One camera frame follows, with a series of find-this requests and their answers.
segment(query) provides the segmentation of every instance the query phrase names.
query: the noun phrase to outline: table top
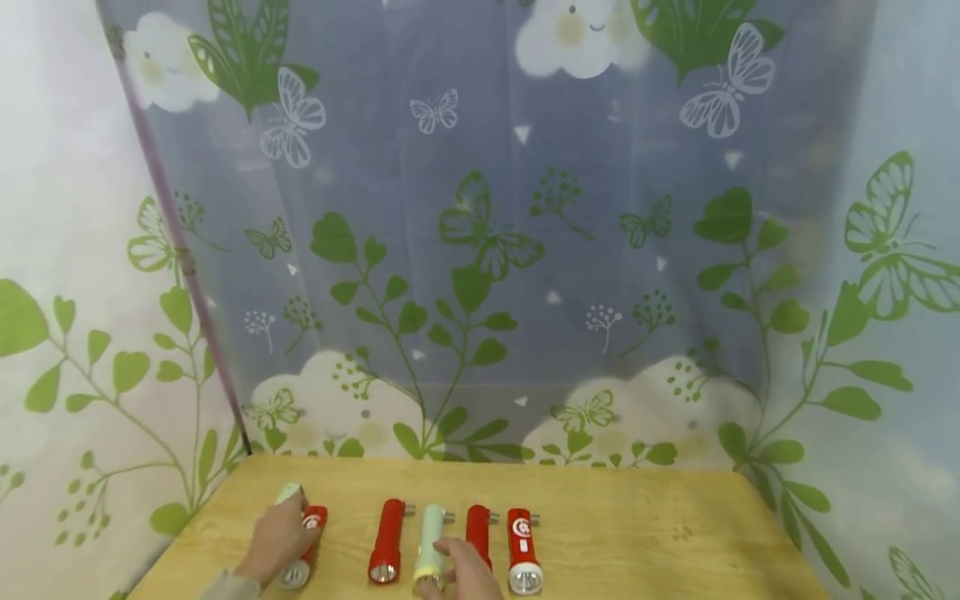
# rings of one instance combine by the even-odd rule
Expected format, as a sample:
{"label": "table top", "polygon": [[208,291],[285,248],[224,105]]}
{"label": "table top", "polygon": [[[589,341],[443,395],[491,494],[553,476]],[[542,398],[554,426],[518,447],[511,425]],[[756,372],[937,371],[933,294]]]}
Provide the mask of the table top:
{"label": "table top", "polygon": [[[534,529],[543,600],[828,598],[750,483],[732,472],[619,470],[532,465],[253,456],[214,493],[130,600],[191,600],[243,557],[253,524],[280,489],[299,481],[329,509],[306,586],[271,585],[266,600],[410,600],[420,510],[456,515],[444,533],[465,534],[467,508],[500,513],[490,531],[493,570],[505,597],[506,514],[540,514]],[[367,565],[390,497],[417,505],[404,519],[399,582],[374,586]],[[453,586],[448,587],[448,597]]]}

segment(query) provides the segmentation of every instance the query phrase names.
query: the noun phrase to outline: finger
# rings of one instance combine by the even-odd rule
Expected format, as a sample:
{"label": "finger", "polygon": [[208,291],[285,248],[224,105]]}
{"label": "finger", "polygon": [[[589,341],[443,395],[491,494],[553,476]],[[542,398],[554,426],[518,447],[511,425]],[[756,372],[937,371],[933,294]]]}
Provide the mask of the finger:
{"label": "finger", "polygon": [[444,595],[440,592],[440,588],[437,588],[437,584],[430,578],[421,579],[420,582],[417,583],[417,593],[423,600],[444,600]]}
{"label": "finger", "polygon": [[283,502],[280,502],[277,506],[282,507],[284,512],[303,512],[303,510],[305,510],[307,507],[306,496],[303,494],[303,488],[301,488],[299,492],[292,494]]}
{"label": "finger", "polygon": [[466,560],[480,560],[480,554],[473,544],[458,538],[440,538],[433,543],[433,547],[453,559],[454,564]]}

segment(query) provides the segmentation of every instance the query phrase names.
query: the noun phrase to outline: green leaf print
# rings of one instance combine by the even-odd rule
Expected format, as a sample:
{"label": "green leaf print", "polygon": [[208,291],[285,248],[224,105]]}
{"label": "green leaf print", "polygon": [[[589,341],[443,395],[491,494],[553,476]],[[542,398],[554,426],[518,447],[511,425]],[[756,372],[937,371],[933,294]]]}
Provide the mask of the green leaf print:
{"label": "green leaf print", "polygon": [[160,308],[170,323],[183,335],[190,333],[193,326],[193,304],[186,290],[174,286],[169,292],[160,295]]}
{"label": "green leaf print", "polygon": [[447,413],[437,425],[437,433],[442,438],[449,438],[467,422],[467,409],[457,406]]}
{"label": "green leaf print", "polygon": [[90,402],[97,399],[100,398],[91,396],[90,394],[71,394],[64,402],[64,405],[66,406],[66,412],[79,413],[84,408],[89,406]]}
{"label": "green leaf print", "polygon": [[760,450],[759,460],[768,465],[794,465],[804,459],[804,445],[796,440],[777,440]]}
{"label": "green leaf print", "polygon": [[86,335],[86,358],[90,362],[90,367],[96,365],[103,358],[111,339],[109,333],[99,329],[92,329]]}
{"label": "green leaf print", "polygon": [[654,444],[647,452],[646,460],[654,465],[669,467],[677,460],[677,447],[670,442]]}
{"label": "green leaf print", "polygon": [[394,423],[394,436],[410,456],[421,459],[423,451],[420,449],[420,439],[413,428],[406,423]]}
{"label": "green leaf print", "polygon": [[495,365],[506,357],[507,348],[494,338],[487,338],[477,346],[473,353],[473,361],[470,364],[478,366]]}
{"label": "green leaf print", "polygon": [[57,324],[60,326],[60,332],[63,335],[70,333],[70,327],[73,326],[73,320],[76,316],[76,302],[54,296],[54,317],[57,318]]}
{"label": "green leaf print", "polygon": [[171,383],[183,378],[183,367],[170,360],[161,360],[156,370],[156,380]]}
{"label": "green leaf print", "polygon": [[744,244],[753,219],[750,192],[744,187],[733,187],[707,203],[703,218],[693,225],[693,232],[717,244]]}
{"label": "green leaf print", "polygon": [[117,352],[113,356],[113,387],[118,395],[135,388],[150,370],[146,352]]}
{"label": "green leaf print", "polygon": [[860,420],[878,420],[882,412],[876,400],[866,390],[856,386],[845,386],[829,392],[819,405]]}
{"label": "green leaf print", "polygon": [[360,283],[361,281],[341,281],[340,283],[336,283],[330,288],[330,296],[343,306],[347,306],[353,302],[357,290],[360,289]]}
{"label": "green leaf print", "polygon": [[47,318],[34,297],[11,279],[0,279],[0,358],[47,341]]}
{"label": "green leaf print", "polygon": [[770,477],[763,471],[763,468],[757,465],[750,465],[750,473],[754,477],[756,489],[760,492],[763,502],[774,513],[777,511],[777,496],[774,494],[773,484],[770,483]]}
{"label": "green leaf print", "polygon": [[840,562],[840,557],[833,551],[827,539],[824,538],[820,530],[818,530],[813,522],[806,518],[803,513],[797,512],[797,517],[804,526],[806,534],[813,543],[813,548],[817,551],[817,554],[820,555],[820,560],[824,562],[827,570],[833,575],[833,578],[837,580],[838,584],[844,588],[849,588],[850,575],[847,573],[847,569],[844,568],[843,563]]}
{"label": "green leaf print", "polygon": [[383,301],[389,302],[396,300],[406,294],[409,289],[410,285],[406,279],[399,275],[390,276],[390,279],[387,280],[387,290],[383,295]]}
{"label": "green leaf print", "polygon": [[913,392],[913,382],[903,376],[900,365],[882,360],[860,360],[847,365],[847,369],[861,379],[901,392]]}
{"label": "green leaf print", "polygon": [[340,449],[337,450],[339,458],[363,458],[363,455],[364,447],[355,438],[347,438],[340,444]]}
{"label": "green leaf print", "polygon": [[460,308],[468,315],[476,312],[490,295],[490,277],[473,265],[453,269],[450,279],[453,282],[453,294]]}
{"label": "green leaf print", "polygon": [[779,333],[803,333],[809,324],[810,313],[792,298],[778,304],[770,315],[770,327]]}
{"label": "green leaf print", "polygon": [[200,458],[197,460],[197,481],[200,485],[205,485],[209,481],[210,472],[213,470],[213,461],[217,458],[217,432],[210,429],[204,436],[204,445],[200,450]]}
{"label": "green leaf print", "polygon": [[327,212],[313,225],[310,250],[333,263],[348,265],[357,261],[357,244],[347,221],[336,212]]}
{"label": "green leaf print", "polygon": [[787,488],[795,498],[803,502],[807,508],[813,509],[818,513],[830,512],[829,498],[817,488],[795,481],[784,481],[783,486]]}
{"label": "green leaf print", "polygon": [[426,332],[428,340],[440,346],[441,348],[453,348],[453,336],[439,323],[434,323],[430,330]]}
{"label": "green leaf print", "polygon": [[49,413],[60,392],[60,364],[48,369],[27,391],[24,407],[32,413]]}
{"label": "green leaf print", "polygon": [[726,422],[717,429],[717,438],[727,456],[738,465],[747,458],[747,432],[734,422]]}
{"label": "green leaf print", "polygon": [[715,292],[723,287],[741,265],[713,265],[697,275],[697,285],[705,292]]}
{"label": "green leaf print", "polygon": [[508,312],[493,313],[482,323],[490,331],[513,331],[519,325]]}
{"label": "green leaf print", "polygon": [[835,348],[852,340],[867,328],[869,321],[870,313],[867,306],[860,301],[859,289],[856,285],[844,281],[833,306],[833,316],[827,329],[827,345]]}
{"label": "green leaf print", "polygon": [[764,51],[784,35],[773,21],[747,18],[756,0],[630,0],[630,5],[640,33],[677,67],[677,85],[696,69],[726,64],[733,36],[745,22],[763,34]]}
{"label": "green leaf print", "polygon": [[426,309],[412,300],[408,300],[400,309],[400,316],[396,321],[396,330],[401,335],[417,333],[423,329],[426,322]]}
{"label": "green leaf print", "polygon": [[760,231],[756,235],[756,250],[762,252],[770,248],[779,246],[786,241],[790,235],[790,229],[777,223],[777,220],[770,217],[760,226]]}
{"label": "green leaf print", "polygon": [[363,247],[363,255],[364,259],[367,260],[367,268],[372,269],[387,257],[387,247],[372,237],[368,237]]}
{"label": "green leaf print", "polygon": [[150,515],[150,527],[162,536],[175,538],[190,522],[190,513],[179,502],[171,502],[154,510]]}

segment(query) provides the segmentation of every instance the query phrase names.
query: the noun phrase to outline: wall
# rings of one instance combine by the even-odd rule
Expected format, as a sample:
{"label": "wall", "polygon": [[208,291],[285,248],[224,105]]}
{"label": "wall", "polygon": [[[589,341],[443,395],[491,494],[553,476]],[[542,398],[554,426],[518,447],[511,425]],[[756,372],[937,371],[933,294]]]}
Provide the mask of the wall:
{"label": "wall", "polygon": [[0,595],[116,600],[241,445],[96,11],[4,3],[0,54]]}

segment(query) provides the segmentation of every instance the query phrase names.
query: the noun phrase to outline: white cloud print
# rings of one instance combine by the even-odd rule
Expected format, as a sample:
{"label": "white cloud print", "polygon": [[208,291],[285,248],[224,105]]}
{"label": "white cloud print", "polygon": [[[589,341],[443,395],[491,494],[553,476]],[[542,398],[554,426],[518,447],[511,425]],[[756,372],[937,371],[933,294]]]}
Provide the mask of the white cloud print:
{"label": "white cloud print", "polygon": [[533,77],[564,70],[589,79],[610,65],[632,70],[649,57],[629,0],[543,0],[516,38],[516,62]]}
{"label": "white cloud print", "polygon": [[141,108],[184,112],[195,102],[212,102],[220,89],[200,70],[187,38],[192,34],[163,12],[140,17],[124,33],[133,91]]}

